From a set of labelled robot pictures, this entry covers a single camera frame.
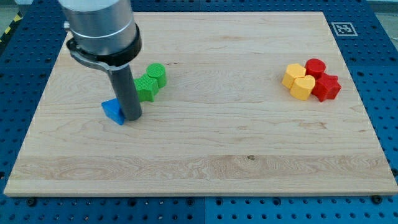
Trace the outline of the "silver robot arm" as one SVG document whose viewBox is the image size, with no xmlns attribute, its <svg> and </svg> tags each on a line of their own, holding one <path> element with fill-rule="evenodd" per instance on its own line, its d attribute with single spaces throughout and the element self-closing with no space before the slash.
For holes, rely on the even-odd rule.
<svg viewBox="0 0 398 224">
<path fill-rule="evenodd" d="M 130 0 L 59 0 L 69 30 L 83 50 L 115 54 L 137 36 Z"/>
</svg>

